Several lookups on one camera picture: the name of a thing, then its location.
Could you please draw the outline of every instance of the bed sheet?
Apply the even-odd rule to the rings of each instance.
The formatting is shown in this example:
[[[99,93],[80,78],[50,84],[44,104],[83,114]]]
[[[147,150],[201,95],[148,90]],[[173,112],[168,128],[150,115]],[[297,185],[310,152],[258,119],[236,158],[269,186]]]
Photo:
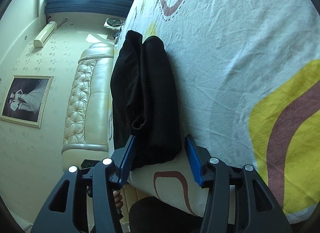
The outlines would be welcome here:
[[[144,40],[161,38],[175,77],[182,142],[191,133],[226,164],[252,164],[297,223],[320,200],[319,27],[310,0],[135,0],[114,63],[128,30]],[[155,178],[163,171],[182,174],[187,198],[177,174]],[[203,216],[208,191],[192,181],[184,151],[130,176],[148,194]]]

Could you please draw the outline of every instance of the wedding photo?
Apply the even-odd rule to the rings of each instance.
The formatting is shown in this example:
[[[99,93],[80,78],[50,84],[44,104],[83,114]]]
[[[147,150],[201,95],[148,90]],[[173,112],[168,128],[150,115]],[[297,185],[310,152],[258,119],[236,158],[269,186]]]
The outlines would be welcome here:
[[[14,76],[0,119],[40,128],[53,76]]]

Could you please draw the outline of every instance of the human hand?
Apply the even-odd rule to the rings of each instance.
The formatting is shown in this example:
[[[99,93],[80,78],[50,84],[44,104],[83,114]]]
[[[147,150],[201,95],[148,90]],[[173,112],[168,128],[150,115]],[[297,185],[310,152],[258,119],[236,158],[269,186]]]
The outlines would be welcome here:
[[[115,198],[116,207],[117,208],[122,208],[123,202],[121,201],[122,200],[122,196],[120,194],[120,191],[119,190],[113,191],[113,197]]]

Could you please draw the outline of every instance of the person's leg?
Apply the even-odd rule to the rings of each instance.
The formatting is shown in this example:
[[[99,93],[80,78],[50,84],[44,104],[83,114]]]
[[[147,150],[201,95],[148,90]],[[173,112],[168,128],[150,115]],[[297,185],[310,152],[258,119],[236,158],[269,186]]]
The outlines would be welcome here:
[[[190,233],[202,218],[172,207],[156,197],[137,201],[129,212],[131,233]]]

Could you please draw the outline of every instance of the bride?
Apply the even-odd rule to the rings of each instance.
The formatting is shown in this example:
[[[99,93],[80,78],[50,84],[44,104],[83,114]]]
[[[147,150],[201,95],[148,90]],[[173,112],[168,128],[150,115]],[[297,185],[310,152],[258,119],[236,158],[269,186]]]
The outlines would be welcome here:
[[[36,88],[28,94],[23,94],[22,90],[18,90],[10,95],[8,103],[13,111],[26,110],[37,114],[40,111],[42,98],[47,87],[48,80],[41,79]]]

